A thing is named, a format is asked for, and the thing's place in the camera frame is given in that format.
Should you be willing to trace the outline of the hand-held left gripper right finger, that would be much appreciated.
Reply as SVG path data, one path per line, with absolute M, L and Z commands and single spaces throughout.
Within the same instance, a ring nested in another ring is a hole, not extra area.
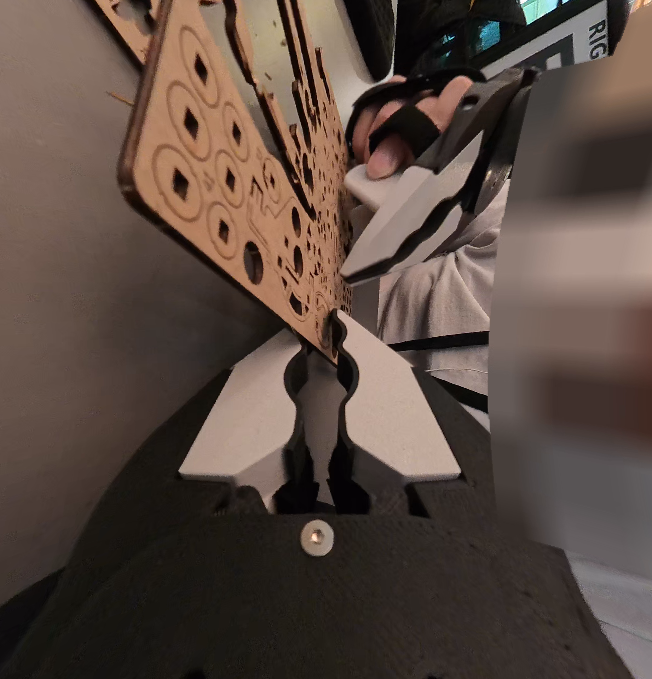
M 461 469 L 411 365 L 345 311 L 331 316 L 339 407 L 338 471 L 369 497 L 423 482 L 453 481 Z

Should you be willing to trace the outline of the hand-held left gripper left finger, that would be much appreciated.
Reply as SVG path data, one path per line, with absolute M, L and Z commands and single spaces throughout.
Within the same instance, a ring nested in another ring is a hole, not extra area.
M 313 510 L 318 483 L 297 398 L 306 383 L 307 349 L 280 331 L 231 370 L 179 475 L 254 488 L 271 511 Z

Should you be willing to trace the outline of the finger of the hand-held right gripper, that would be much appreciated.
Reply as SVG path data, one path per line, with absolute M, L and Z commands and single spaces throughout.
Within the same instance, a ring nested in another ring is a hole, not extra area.
M 431 259 L 452 243 L 473 220 L 474 214 L 464 211 L 460 205 L 451 210 L 436 208 L 424 224 L 402 242 L 392 258 L 388 273 L 397 273 Z
M 392 258 L 405 238 L 424 224 L 436 208 L 460 205 L 465 186 L 481 150 L 479 132 L 440 172 L 412 166 L 388 192 L 340 267 L 350 286 L 388 274 Z

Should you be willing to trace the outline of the laser-cut wooden parts sheet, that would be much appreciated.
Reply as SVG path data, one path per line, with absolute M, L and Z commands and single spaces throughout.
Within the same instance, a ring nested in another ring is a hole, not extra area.
M 337 363 L 332 313 L 350 314 L 339 268 L 354 243 L 346 134 L 301 1 L 278 1 L 299 124 L 253 72 L 241 1 L 225 30 L 280 157 L 267 148 L 200 1 L 162 1 L 117 169 L 124 198 Z
M 102 26 L 139 67 L 146 62 L 163 1 L 88 1 Z

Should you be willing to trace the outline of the person's right hand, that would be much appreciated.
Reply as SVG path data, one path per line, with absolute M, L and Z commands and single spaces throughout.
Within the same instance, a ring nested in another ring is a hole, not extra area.
M 485 80 L 482 71 L 458 66 L 376 84 L 355 100 L 347 123 L 352 161 L 372 180 L 414 164 L 447 131 L 470 87 Z

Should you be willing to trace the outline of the person's grey shirt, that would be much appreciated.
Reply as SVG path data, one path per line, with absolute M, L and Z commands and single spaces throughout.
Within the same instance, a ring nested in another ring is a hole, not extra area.
M 510 181 L 489 207 L 470 222 L 436 258 L 384 278 L 378 337 L 385 344 L 485 332 L 490 329 L 491 296 L 500 228 Z M 488 346 L 403 352 L 451 391 L 487 431 Z

